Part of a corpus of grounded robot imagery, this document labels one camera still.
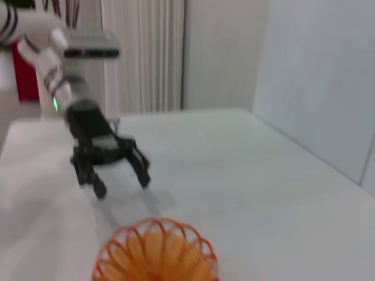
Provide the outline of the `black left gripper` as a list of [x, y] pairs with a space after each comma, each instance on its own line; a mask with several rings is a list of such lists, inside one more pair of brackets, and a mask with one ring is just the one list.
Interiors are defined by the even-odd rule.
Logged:
[[133, 139], [115, 134], [99, 106], [93, 101], [79, 101], [66, 110], [66, 122], [76, 145], [70, 159], [80, 187], [91, 185], [97, 199], [104, 199], [107, 188], [94, 165], [107, 165], [126, 159], [142, 188], [151, 182], [150, 162]]

